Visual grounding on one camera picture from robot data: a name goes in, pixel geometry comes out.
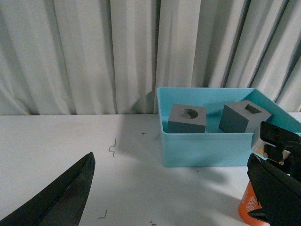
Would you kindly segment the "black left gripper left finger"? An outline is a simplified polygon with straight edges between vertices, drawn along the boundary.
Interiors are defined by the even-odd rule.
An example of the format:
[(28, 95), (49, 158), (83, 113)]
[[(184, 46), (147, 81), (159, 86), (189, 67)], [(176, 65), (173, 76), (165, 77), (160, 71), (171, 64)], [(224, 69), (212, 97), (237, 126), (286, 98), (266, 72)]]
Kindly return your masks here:
[(52, 183), (0, 221), (2, 226), (78, 226), (95, 171), (86, 154)]

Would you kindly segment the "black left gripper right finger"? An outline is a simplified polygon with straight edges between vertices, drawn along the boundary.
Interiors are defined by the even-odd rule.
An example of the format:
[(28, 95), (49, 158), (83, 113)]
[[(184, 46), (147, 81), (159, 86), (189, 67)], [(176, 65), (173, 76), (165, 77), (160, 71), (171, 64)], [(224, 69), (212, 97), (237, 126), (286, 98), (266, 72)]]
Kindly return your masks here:
[(301, 224), (301, 183), (255, 154), (249, 156), (248, 177), (260, 209), (248, 212), (271, 226)]

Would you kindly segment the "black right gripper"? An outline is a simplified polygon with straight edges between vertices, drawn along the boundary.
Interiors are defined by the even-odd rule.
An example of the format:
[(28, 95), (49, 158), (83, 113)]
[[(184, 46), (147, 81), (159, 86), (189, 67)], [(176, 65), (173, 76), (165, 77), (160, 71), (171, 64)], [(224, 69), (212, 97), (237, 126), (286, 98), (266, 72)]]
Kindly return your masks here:
[(301, 180), (301, 137), (262, 121), (252, 136), (251, 149), (268, 163)]

